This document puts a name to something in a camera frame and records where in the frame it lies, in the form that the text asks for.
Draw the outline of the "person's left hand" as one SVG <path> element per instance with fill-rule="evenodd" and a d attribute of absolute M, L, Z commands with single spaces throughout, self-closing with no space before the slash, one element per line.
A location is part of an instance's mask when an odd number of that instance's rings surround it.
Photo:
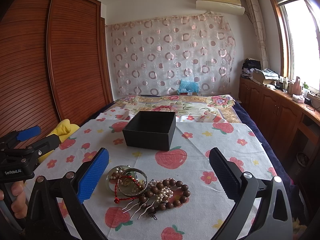
<path fill-rule="evenodd" d="M 24 182 L 16 181 L 11 186 L 11 193 L 16 197 L 11 205 L 11 209 L 17 219 L 25 218 L 27 215 L 28 206 L 26 204 L 26 196 L 24 191 Z"/>

